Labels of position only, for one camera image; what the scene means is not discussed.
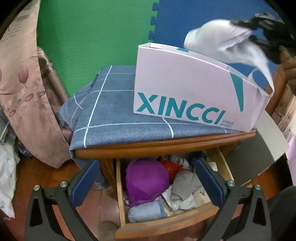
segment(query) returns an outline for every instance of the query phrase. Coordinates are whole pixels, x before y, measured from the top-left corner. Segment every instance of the open drawer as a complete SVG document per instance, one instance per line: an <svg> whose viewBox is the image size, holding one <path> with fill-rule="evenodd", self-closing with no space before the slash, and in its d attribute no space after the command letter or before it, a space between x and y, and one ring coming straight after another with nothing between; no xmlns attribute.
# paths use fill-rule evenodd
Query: open drawer
<svg viewBox="0 0 296 241"><path fill-rule="evenodd" d="M222 177L225 180L233 180L233 177L220 149L207 149L206 153L208 155L208 161L216 162L218 171L222 175ZM167 218L147 222L130 223L126 219L125 214L121 171L121 161L120 159L118 159L116 160L116 181L121 224L121 227L116 232L116 238L118 239L149 237L153 235L161 235L173 232L208 219L209 217L215 215L219 209L218 207L213 206L211 202L209 202L198 208L192 209L190 211L185 211L177 215L169 216Z"/></svg>

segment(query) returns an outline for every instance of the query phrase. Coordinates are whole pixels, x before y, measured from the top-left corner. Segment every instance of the wooden furniture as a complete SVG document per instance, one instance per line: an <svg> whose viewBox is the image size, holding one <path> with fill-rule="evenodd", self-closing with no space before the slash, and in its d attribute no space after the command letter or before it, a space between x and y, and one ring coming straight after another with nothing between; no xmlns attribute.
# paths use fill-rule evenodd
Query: wooden furniture
<svg viewBox="0 0 296 241"><path fill-rule="evenodd" d="M121 227L116 232L118 239L148 237L173 232L212 217L218 208L212 203L206 203L198 208L167 218L149 222L129 223L125 217L124 197L121 183L121 158L160 156L176 153L206 150L210 161L217 164L218 171L225 180L233 180L232 174L223 157L230 152L235 143L255 136L256 130L233 134L219 134L199 137L186 137L154 142L139 142L130 144L116 144L77 149L74 154L79 158L94 158L99 160L101 171L110 186L118 192L118 206Z"/></svg>
<svg viewBox="0 0 296 241"><path fill-rule="evenodd" d="M97 146L74 150L74 154L76 157L83 159L93 158L99 160L102 173L106 177L110 186L116 190L117 184L113 159L160 156L230 145L222 149L222 152L225 155L235 146L233 145L234 143L252 138L255 136L255 133L256 130L253 129L250 132L238 132L233 134Z"/></svg>
<svg viewBox="0 0 296 241"><path fill-rule="evenodd" d="M209 161L216 162L218 171L223 176L223 178L225 180L233 180L231 172L219 148L211 148L205 151L208 155ZM219 209L209 202L193 210L185 211L167 218L147 222L129 223L126 219L125 205L123 202L124 190L122 189L121 173L124 172L124 169L120 169L121 163L122 162L120 159L116 160L116 181L121 224L121 227L116 232L116 238L118 239L149 237L173 232L208 219L209 217L215 215Z"/></svg>

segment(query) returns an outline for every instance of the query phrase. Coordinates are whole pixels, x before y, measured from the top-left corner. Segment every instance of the white stripe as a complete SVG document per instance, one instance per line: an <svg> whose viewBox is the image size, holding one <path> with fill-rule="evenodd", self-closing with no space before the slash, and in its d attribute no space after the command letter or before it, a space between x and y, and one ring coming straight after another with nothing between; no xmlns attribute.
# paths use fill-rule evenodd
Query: white stripe
<svg viewBox="0 0 296 241"><path fill-rule="evenodd" d="M103 74L135 74L135 73L103 73Z"/></svg>
<svg viewBox="0 0 296 241"><path fill-rule="evenodd" d="M94 93L94 92L111 92L111 91L134 91L134 90L109 90L109 91L92 91L90 92L91 93Z"/></svg>
<svg viewBox="0 0 296 241"><path fill-rule="evenodd" d="M163 123L163 122L133 122L133 123L114 123L114 124L103 124L103 125L96 125L96 126L88 126L88 127L82 127L79 128L77 130L74 131L80 131L80 130L84 130L84 129L90 129L90 128L94 128L94 127L100 127L100 126L119 126L119 125L133 125L133 124L166 124L167 123ZM182 124L182 125L202 125L202 124L198 124L198 123L170 123L170 124Z"/></svg>
<svg viewBox="0 0 296 241"><path fill-rule="evenodd" d="M225 130L225 134L227 134L227 130L225 129L225 128L223 128L223 127L221 127L223 130Z"/></svg>
<svg viewBox="0 0 296 241"><path fill-rule="evenodd" d="M9 125L9 121L6 123L6 126L4 127L4 130L2 131L2 134L1 134L1 136L0 136L0 139L3 138L3 135L4 135L4 133L5 133L5 131L6 131L7 127L8 127L8 125Z"/></svg>
<svg viewBox="0 0 296 241"><path fill-rule="evenodd" d="M119 126L119 125L133 125L133 124L165 124L163 122L136 122L136 123L114 123L114 124L103 124L103 125L97 125L97 126L89 126L89 127L82 127L77 129L75 132L80 131L80 130L84 130L84 129L90 129L90 128L94 128L94 127L100 127L100 126Z"/></svg>
<svg viewBox="0 0 296 241"><path fill-rule="evenodd" d="M173 129L172 129L172 127L170 126L170 124L162 117L162 119L165 121L165 123L167 123L168 124L168 126L169 126L169 128L170 128L170 133L171 133L171 135L172 135L172 138L174 138L174 132L173 132Z"/></svg>
<svg viewBox="0 0 296 241"><path fill-rule="evenodd" d="M75 94L73 96L74 96L74 100L75 100L76 104L78 105L78 107L80 107L83 110L83 108L77 103L76 98L75 98Z"/></svg>
<svg viewBox="0 0 296 241"><path fill-rule="evenodd" d="M70 128L71 128L71 126L72 126L72 120L73 120L73 117L74 117L76 111L78 110L78 107L81 105L81 103L84 101L84 99L85 99L86 97L87 97L87 95L86 95L86 96L80 101L80 104L77 106L76 110L74 111L74 113L73 113L73 115L72 115L72 117L71 117L71 121L70 121Z"/></svg>
<svg viewBox="0 0 296 241"><path fill-rule="evenodd" d="M104 87L104 84L105 84L105 82L106 82L106 79L107 79L107 77L108 77L108 74L110 73L111 68L112 68L112 65L110 66L110 69L109 69L109 71L108 71L108 73L107 73L107 75L106 75L106 77L105 77L104 83L102 84L101 91L102 91L102 89L103 89L103 87ZM93 108L93 111L91 112L91 116L89 117L89 122L88 122L88 124L87 124L87 127L89 127L89 124L90 124L90 122L91 122L91 118L92 118L92 116L93 116L93 114L94 114L94 109L96 108L96 104L98 103L98 99L99 99L99 97L100 97L100 95L101 95L101 91L99 92L98 97L97 97L97 99L96 99L96 102L95 102L95 104L94 104L94 108ZM87 128L86 131L85 131L85 135L84 135L84 139L83 139L83 145L84 145L84 148L86 148L86 145L85 145L85 139L86 139L87 131L88 131L88 128Z"/></svg>
<svg viewBox="0 0 296 241"><path fill-rule="evenodd" d="M75 93L75 96L78 97L78 96L81 96L81 95L88 95L88 94L89 94L89 92L87 92L87 91L86 92L79 93L79 94L77 92L77 93Z"/></svg>

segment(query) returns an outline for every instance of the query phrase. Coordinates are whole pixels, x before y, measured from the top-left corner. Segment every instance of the folded blue fabric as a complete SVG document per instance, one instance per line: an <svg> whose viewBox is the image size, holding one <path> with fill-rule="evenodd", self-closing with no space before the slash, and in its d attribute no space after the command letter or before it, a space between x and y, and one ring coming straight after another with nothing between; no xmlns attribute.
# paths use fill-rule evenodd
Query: folded blue fabric
<svg viewBox="0 0 296 241"><path fill-rule="evenodd" d="M94 81L60 108L61 124L74 131L70 152L80 168L87 162L74 156L73 150L80 148L237 132L219 126L135 114L135 72L136 66L102 68ZM95 184L101 188L109 186L101 173Z"/></svg>
<svg viewBox="0 0 296 241"><path fill-rule="evenodd" d="M155 200L132 207L128 212L131 223L145 222L167 217L163 209L163 200Z"/></svg>

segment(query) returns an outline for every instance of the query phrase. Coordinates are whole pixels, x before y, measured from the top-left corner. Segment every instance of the teal logo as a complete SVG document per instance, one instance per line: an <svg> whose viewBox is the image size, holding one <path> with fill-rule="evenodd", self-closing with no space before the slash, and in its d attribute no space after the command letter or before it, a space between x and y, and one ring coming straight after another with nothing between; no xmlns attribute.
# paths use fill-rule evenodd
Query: teal logo
<svg viewBox="0 0 296 241"><path fill-rule="evenodd" d="M158 98L158 95L151 95L148 99L146 98L144 93L138 92L138 95L141 98L143 104L139 107L139 109L137 109L137 112L142 112L143 110L147 109L150 114L155 114L155 111L151 107L150 103L152 103L156 98ZM165 103L167 102L167 99L168 99L168 105L165 110ZM216 107L206 108L206 106L201 103L192 104L192 105L188 106L187 108L186 108L186 105L187 105L186 100L182 100L181 104L178 106L176 103L176 100L174 98L171 98L171 97L167 98L166 96L161 96L159 107L157 110L157 114L163 115L163 113L165 112L165 116L169 117L171 115L172 111L174 111L177 118L181 118L183 116L183 114L185 113L186 117L188 119L190 119L192 121L198 121L199 117L193 116L191 114L191 112L193 109L199 108L199 109L203 110L203 113L201 115L202 121L205 123L213 123L213 121L214 121L214 125L217 125L219 123L219 121L221 120L221 118L223 117L223 115L225 114L224 110L220 111ZM216 120L211 120L208 118L208 114L210 112L217 113Z"/></svg>
<svg viewBox="0 0 296 241"><path fill-rule="evenodd" d="M180 50L180 51L183 51L183 52L189 52L189 50L183 49L183 48L177 48L177 50Z"/></svg>
<svg viewBox="0 0 296 241"><path fill-rule="evenodd" d="M237 75L230 73L235 93L237 94L237 100L239 102L239 110L242 112L244 110L244 89L242 84L242 78Z"/></svg>

